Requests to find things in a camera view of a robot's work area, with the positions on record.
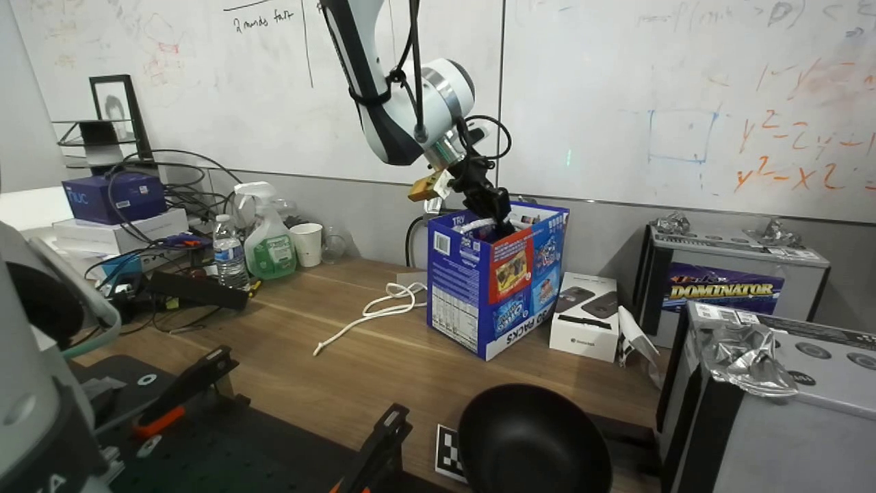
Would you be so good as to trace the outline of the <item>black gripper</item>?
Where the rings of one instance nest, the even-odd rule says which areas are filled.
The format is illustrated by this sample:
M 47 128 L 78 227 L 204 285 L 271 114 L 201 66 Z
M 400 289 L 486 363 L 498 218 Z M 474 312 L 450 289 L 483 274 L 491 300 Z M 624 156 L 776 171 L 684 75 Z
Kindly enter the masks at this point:
M 486 222 L 478 227 L 478 236 L 493 236 L 497 229 L 511 227 L 511 191 L 505 186 L 493 186 L 487 170 L 491 162 L 483 154 L 478 154 L 465 140 L 454 141 L 454 162 L 450 165 L 453 188 L 460 191 L 472 212 Z

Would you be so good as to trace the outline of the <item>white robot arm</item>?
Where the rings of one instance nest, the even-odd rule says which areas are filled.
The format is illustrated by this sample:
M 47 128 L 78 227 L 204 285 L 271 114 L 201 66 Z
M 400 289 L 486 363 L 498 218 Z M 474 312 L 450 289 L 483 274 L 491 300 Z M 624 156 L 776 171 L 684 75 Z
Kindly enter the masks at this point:
M 426 156 L 430 197 L 460 191 L 463 204 L 487 222 L 491 241 L 511 236 L 511 191 L 487 177 L 497 156 L 478 151 L 486 132 L 478 128 L 472 74 L 453 58 L 422 59 L 419 0 L 408 0 L 406 45 L 387 67 L 375 40 L 382 7 L 385 0 L 322 0 L 367 145 L 394 167 Z

